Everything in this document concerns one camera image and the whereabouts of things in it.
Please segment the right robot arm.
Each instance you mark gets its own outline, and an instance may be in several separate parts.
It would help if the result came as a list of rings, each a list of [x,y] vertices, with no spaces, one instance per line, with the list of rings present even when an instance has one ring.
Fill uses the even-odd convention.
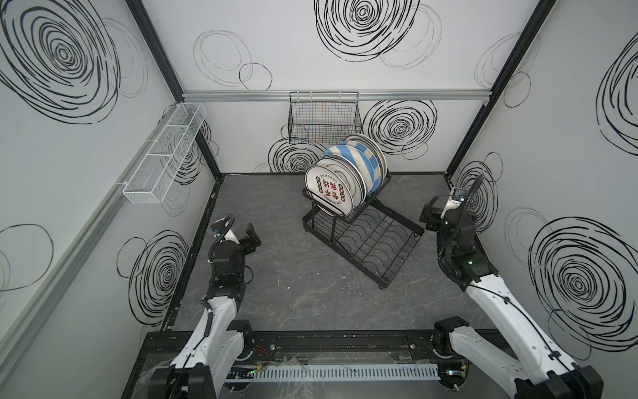
[[[578,365],[543,332],[476,247],[469,202],[468,191],[453,189],[447,196],[435,196],[420,221],[436,234],[441,271],[483,309],[513,354],[489,342],[461,317],[435,324],[430,339],[435,354],[464,357],[511,398],[600,398],[600,374]]]

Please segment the blue striped plate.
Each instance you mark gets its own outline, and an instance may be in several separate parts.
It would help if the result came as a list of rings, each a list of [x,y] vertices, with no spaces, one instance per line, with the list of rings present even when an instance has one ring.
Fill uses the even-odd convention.
[[[373,170],[375,171],[375,182],[372,188],[372,192],[378,191],[385,179],[385,168],[383,166],[383,163],[381,162],[380,154],[373,148],[372,145],[370,145],[366,141],[361,142],[358,140],[350,140],[343,141],[343,144],[353,148],[357,148],[372,163]]]
[[[338,154],[344,156],[349,161],[354,161],[366,181],[368,194],[373,193],[372,188],[375,182],[375,171],[372,163],[357,148],[344,144],[339,144],[328,148],[323,155]]]

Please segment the black wire dish rack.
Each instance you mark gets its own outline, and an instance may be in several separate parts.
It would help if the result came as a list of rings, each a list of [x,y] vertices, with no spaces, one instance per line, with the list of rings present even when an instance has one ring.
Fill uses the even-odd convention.
[[[380,289],[390,286],[425,233],[417,223],[379,200],[391,180],[392,175],[388,174],[379,189],[349,216],[309,190],[302,191],[311,201],[311,210],[302,218],[304,230],[359,269]]]

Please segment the cream floral plate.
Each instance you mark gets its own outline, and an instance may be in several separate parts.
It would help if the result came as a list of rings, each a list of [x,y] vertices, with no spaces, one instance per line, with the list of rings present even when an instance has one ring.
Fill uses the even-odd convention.
[[[350,141],[350,140],[358,140],[361,142],[366,141],[367,143],[373,146],[373,148],[380,154],[381,162],[383,163],[383,166],[385,168],[385,177],[386,177],[388,172],[388,165],[387,165],[387,160],[385,159],[385,154],[380,148],[380,145],[377,144],[375,141],[373,141],[370,137],[360,135],[360,134],[352,134],[350,136],[347,136],[344,141]]]

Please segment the white plate black outline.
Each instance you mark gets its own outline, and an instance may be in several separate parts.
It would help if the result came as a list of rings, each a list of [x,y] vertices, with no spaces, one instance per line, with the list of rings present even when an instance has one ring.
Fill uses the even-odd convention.
[[[365,184],[356,168],[339,156],[329,155],[317,163],[336,174],[346,185],[352,195],[353,206],[359,206],[365,199]]]

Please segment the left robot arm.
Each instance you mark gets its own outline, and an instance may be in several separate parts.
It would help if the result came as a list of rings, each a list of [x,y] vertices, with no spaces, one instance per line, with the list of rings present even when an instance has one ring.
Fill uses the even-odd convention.
[[[168,367],[151,375],[148,398],[216,398],[235,361],[246,357],[249,328],[232,330],[247,288],[246,256],[261,245],[249,224],[239,239],[232,230],[234,215],[211,225],[214,241],[208,264],[212,274],[200,303],[204,311],[187,344]]]

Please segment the white plate red characters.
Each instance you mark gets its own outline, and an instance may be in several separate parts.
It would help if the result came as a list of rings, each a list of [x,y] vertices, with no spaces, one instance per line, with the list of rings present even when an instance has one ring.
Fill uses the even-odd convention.
[[[305,172],[305,184],[312,198],[327,211],[349,216],[353,209],[352,195],[344,181],[324,166],[311,166]]]

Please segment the red green rimmed plate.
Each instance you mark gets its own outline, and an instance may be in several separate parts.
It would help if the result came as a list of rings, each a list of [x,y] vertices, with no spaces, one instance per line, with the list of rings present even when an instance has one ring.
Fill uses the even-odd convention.
[[[348,164],[351,167],[351,169],[353,169],[355,171],[356,176],[359,178],[359,181],[360,181],[361,186],[362,186],[362,202],[364,202],[365,199],[367,198],[367,195],[368,195],[367,185],[366,185],[366,181],[363,179],[363,175],[359,171],[356,163],[354,161],[349,161],[344,156],[341,156],[341,155],[338,155],[338,154],[327,154],[327,155],[324,155],[323,158],[329,158],[329,159],[333,159],[333,160],[342,161],[343,163]]]

